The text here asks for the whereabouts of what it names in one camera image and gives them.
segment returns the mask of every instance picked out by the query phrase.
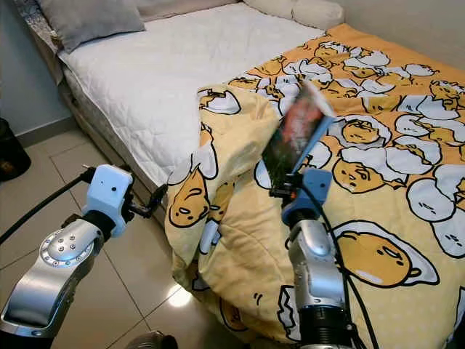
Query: gray pillow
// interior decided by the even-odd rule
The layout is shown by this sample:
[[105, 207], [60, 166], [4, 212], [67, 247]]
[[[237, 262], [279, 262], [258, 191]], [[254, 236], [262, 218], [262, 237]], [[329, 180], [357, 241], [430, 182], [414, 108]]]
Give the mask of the gray pillow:
[[238, 2], [238, 0], [132, 0], [144, 22], [159, 20], [183, 13], [210, 9]]
[[129, 1], [39, 0], [39, 4], [68, 53], [88, 40], [145, 29]]

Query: floor tile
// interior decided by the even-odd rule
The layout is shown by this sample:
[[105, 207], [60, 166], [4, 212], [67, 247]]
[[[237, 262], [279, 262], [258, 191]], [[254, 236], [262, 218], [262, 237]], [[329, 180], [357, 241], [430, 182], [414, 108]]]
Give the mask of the floor tile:
[[141, 334], [145, 334], [149, 332], [150, 329], [148, 328], [145, 321], [139, 322], [131, 331], [126, 333], [123, 337], [121, 337], [117, 342], [111, 345], [108, 349], [125, 349], [126, 346], [137, 336]]
[[[187, 293], [184, 289], [178, 292]], [[174, 336], [180, 349], [242, 348], [240, 340], [193, 297], [182, 307], [173, 306], [168, 299], [146, 320], [152, 330]]]
[[76, 128], [51, 137], [34, 146], [46, 155], [53, 156], [88, 142], [90, 142], [90, 139], [80, 129]]
[[[52, 160], [66, 182], [73, 180], [85, 170], [82, 164], [97, 166], [108, 163], [108, 160], [92, 143], [78, 145], [69, 151], [53, 156]], [[88, 187], [87, 183], [80, 183], [71, 189], [71, 193], [81, 208], [85, 205]]]
[[34, 264], [39, 253], [31, 252], [14, 264], [0, 270], [0, 308], [3, 310], [5, 303], [23, 274]]
[[[36, 253], [30, 254], [0, 271], [2, 307], [36, 258]], [[78, 285], [52, 349], [104, 349], [141, 320], [106, 255], [100, 254], [90, 274]]]
[[144, 316], [177, 285], [171, 276], [171, 247], [154, 219], [136, 216], [105, 250]]
[[[50, 158], [37, 146], [26, 150], [32, 164], [13, 180], [0, 183], [0, 231], [5, 231], [26, 212], [64, 185]], [[37, 248], [48, 233], [60, 228], [72, 213], [77, 213], [73, 198], [62, 194], [43, 208], [0, 246], [0, 267]]]

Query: white quilted mattress pad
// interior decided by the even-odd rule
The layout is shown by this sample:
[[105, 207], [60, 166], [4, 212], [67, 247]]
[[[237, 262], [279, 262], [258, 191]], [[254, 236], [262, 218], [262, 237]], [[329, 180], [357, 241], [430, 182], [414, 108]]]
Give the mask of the white quilted mattress pad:
[[323, 34], [244, 3], [145, 27], [82, 44], [60, 59], [156, 185], [198, 147], [200, 87]]

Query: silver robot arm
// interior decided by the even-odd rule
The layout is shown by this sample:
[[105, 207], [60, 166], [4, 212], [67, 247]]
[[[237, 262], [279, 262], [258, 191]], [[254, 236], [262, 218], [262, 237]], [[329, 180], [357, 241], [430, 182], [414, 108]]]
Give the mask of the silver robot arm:
[[112, 236], [120, 236], [134, 212], [151, 217], [166, 186], [148, 207], [132, 203], [132, 176], [101, 165], [90, 183], [83, 217], [49, 234], [34, 265], [14, 287], [0, 317], [2, 348], [50, 348], [73, 302], [79, 282]]
[[45, 238], [31, 269], [18, 281], [1, 313], [0, 330], [53, 338], [104, 244], [96, 225], [78, 219]]
[[296, 305], [304, 349], [350, 349], [344, 312], [344, 282], [336, 267], [336, 250], [317, 220], [300, 220], [289, 248], [294, 268]]
[[271, 195], [287, 203], [282, 218], [291, 229], [289, 259], [294, 269], [302, 348], [350, 349], [352, 325], [345, 311], [344, 279], [336, 266], [334, 243], [317, 221], [331, 173], [308, 169], [303, 175], [288, 175], [287, 180]]

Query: pillow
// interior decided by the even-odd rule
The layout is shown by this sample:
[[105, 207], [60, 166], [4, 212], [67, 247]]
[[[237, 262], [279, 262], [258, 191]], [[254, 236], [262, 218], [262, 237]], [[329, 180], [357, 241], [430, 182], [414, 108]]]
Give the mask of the pillow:
[[341, 5], [324, 0], [244, 0], [259, 11], [276, 17], [329, 29], [344, 22], [344, 10]]
[[135, 5], [124, 0], [39, 0], [39, 4], [68, 53], [88, 40], [145, 29]]
[[259, 11], [276, 17], [292, 20], [292, 8], [297, 0], [244, 0]]
[[132, 0], [144, 22], [222, 6], [238, 0]]
[[324, 31], [344, 22], [341, 5], [330, 1], [297, 0], [293, 13], [296, 22]]

